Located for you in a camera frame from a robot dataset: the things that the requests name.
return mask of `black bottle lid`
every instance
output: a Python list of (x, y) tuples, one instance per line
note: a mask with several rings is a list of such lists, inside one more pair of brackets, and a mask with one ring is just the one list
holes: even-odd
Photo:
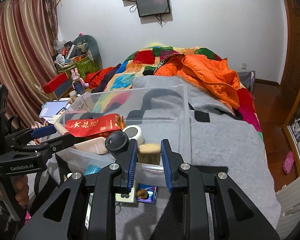
[(129, 137), (125, 132), (118, 131), (110, 134), (105, 141), (107, 150), (112, 154), (114, 158), (128, 150)]

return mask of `human hand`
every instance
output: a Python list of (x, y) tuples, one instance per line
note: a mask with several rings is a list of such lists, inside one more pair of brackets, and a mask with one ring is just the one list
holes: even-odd
[(16, 200), (19, 205), (24, 206), (29, 202), (29, 186), (28, 186), (28, 176), (23, 175), (18, 178), (15, 182), (15, 186), (18, 189), (16, 192)]

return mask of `orange puffer jacket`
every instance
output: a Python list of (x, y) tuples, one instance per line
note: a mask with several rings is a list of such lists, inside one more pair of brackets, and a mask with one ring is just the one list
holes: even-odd
[(229, 69), (227, 59), (208, 59), (205, 55), (173, 55), (154, 73), (156, 76), (179, 75), (187, 81), (206, 88), (227, 106), (239, 107), (237, 91), (239, 76)]

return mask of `colorful blanket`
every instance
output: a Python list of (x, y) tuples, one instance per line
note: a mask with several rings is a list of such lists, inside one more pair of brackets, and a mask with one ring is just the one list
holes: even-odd
[[(143, 72), (147, 70), (155, 70), (165, 58), (171, 54), (182, 53), (185, 55), (201, 54), (207, 56), (209, 59), (221, 60), (217, 54), (207, 48), (175, 48), (164, 46), (153, 46), (138, 50), (131, 54), (118, 69), (113, 78), (109, 81), (105, 91), (124, 90), (132, 87), (131, 83), (134, 77), (143, 76)], [(260, 138), (262, 138), (260, 124), (256, 115), (253, 98), (250, 92), (241, 85), (237, 92), (239, 97), (238, 111), (242, 114), (243, 121), (254, 126)], [(102, 113), (109, 107), (113, 101), (112, 97), (102, 95), (99, 102), (96, 103), (94, 112)]]

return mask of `metal screw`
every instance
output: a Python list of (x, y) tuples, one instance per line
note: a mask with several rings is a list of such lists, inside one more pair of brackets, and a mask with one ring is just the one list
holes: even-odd
[(75, 172), (74, 174), (72, 174), (72, 179), (80, 179), (81, 178), (81, 173), (80, 172)]
[(109, 168), (110, 168), (111, 170), (114, 171), (114, 170), (116, 170), (116, 169), (119, 168), (119, 164), (117, 164), (117, 163), (112, 163), (112, 164), (110, 164)]
[(227, 175), (226, 173), (224, 173), (224, 172), (219, 172), (219, 173), (218, 173), (218, 177), (219, 177), (220, 179), (226, 179), (226, 178), (228, 177), (228, 175)]
[(182, 163), (180, 165), (180, 168), (183, 169), (183, 170), (189, 170), (190, 169), (190, 164), (188, 164), (188, 163)]

